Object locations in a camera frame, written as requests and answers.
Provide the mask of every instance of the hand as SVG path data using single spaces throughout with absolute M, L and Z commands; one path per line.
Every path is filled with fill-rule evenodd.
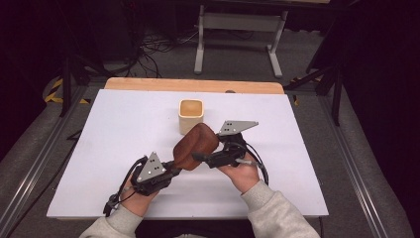
M 254 161 L 254 158 L 246 153 L 244 160 Z M 231 166 L 219 167 L 219 171 L 228 176 L 234 186 L 241 192 L 245 193 L 257 182 L 259 182 L 259 171 L 256 166 L 239 164 L 236 168 Z
M 123 202 L 121 202 L 121 204 L 134 214 L 143 217 L 148 211 L 149 205 L 151 204 L 152 200 L 155 198 L 155 196 L 158 195 L 158 191 L 150 194 L 149 196 L 141 195 L 135 192 L 134 189 L 131 187 L 132 184 L 130 180 L 131 177 L 129 177 L 126 184 L 124 185 L 124 187 L 129 187 L 129 189 L 123 191 L 123 193 L 121 194 L 120 198 L 121 200 L 124 200 Z

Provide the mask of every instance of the white metal stand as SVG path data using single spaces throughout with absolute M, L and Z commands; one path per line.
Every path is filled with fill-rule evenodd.
M 274 32 L 271 45 L 266 46 L 272 70 L 275 77 L 282 77 L 280 65 L 276 55 L 278 42 L 287 18 L 287 11 L 281 16 L 256 16 L 241 14 L 205 13 L 204 6 L 200 6 L 198 17 L 198 47 L 195 57 L 194 73 L 200 74 L 204 58 L 204 29 L 243 30 L 258 32 Z

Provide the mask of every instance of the floor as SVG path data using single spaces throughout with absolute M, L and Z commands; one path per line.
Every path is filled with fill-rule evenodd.
M 196 36 L 190 36 L 190 39 L 188 36 L 180 39 L 183 44 L 168 52 L 149 52 L 158 73 L 153 61 L 142 57 L 143 67 L 135 65 L 128 76 L 159 74 L 164 78 L 274 81 L 286 85 L 292 78 L 306 75 L 306 66 L 323 39 L 317 32 L 285 31 L 277 50 L 283 71 L 283 78 L 278 79 L 272 74 L 264 49 L 271 40 L 270 35 L 206 33 L 200 75 L 193 73 Z M 106 65 L 108 69 L 119 66 L 118 62 Z M 12 229 L 18 214 L 24 218 L 11 237 L 76 237 L 93 222 L 55 220 L 47 218 L 46 213 L 63 172 L 59 168 L 65 167 L 73 145 L 67 137 L 83 128 L 105 79 L 93 77 L 86 87 L 73 85 L 73 98 L 91 102 L 73 103 L 62 118 L 59 117 L 61 104 L 49 102 L 1 162 L 0 224 L 4 227 L 1 237 L 6 237 L 6 230 Z M 55 82 L 56 78 L 52 79 L 46 88 L 46 96 Z M 330 212 L 322 219 L 322 226 L 317 218 L 308 221 L 325 237 L 413 237 L 405 211 L 375 161 L 346 91 L 342 95 L 340 127 L 336 127 L 329 114 L 333 92 L 317 96 L 313 92 L 315 85 L 316 82 L 309 82 L 294 91 L 286 91 Z M 62 97 L 60 90 L 54 97 Z

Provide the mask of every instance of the white tabletop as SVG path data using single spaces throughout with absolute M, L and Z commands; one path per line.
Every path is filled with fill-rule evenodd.
M 260 154 L 269 186 L 305 216 L 328 215 L 311 161 L 286 95 L 213 92 L 100 90 L 52 200 L 47 216 L 103 216 L 131 165 L 157 152 L 172 161 L 178 132 L 178 104 L 204 102 L 204 123 L 218 132 L 225 120 L 258 121 L 243 132 Z M 230 180 L 202 164 L 182 171 L 160 191 L 147 219 L 245 218 L 247 207 Z

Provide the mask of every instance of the gray sweatshirt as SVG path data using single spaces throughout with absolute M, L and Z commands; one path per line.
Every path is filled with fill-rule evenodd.
M 241 198 L 249 208 L 248 218 L 256 237 L 319 237 L 318 233 L 280 191 L 259 181 Z M 109 217 L 100 217 L 80 237 L 136 237 L 143 217 L 120 205 Z

